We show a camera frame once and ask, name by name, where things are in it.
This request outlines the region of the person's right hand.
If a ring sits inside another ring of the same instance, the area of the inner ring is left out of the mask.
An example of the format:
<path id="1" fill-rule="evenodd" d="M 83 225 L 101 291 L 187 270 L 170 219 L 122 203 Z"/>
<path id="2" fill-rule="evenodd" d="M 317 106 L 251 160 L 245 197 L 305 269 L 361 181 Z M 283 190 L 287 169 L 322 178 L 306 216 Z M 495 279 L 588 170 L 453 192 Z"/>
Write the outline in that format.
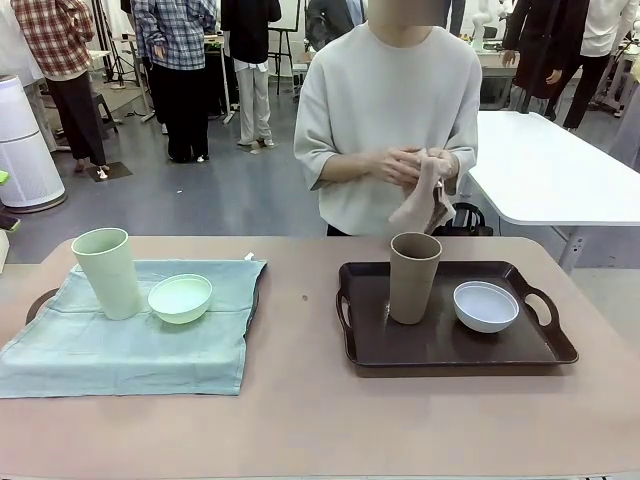
<path id="1" fill-rule="evenodd" d="M 387 183 L 412 189 L 421 172 L 420 150 L 413 148 L 387 149 L 374 168 L 374 175 Z"/>

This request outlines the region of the person's left hand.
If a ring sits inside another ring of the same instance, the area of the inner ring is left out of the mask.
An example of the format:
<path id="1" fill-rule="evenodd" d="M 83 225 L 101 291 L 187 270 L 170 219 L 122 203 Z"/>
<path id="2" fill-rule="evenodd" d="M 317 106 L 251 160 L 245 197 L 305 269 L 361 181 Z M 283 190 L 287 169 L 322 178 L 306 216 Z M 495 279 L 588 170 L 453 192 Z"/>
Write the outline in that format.
<path id="1" fill-rule="evenodd" d="M 431 148 L 427 151 L 428 160 L 442 180 L 455 178 L 459 172 L 457 157 L 445 149 Z"/>

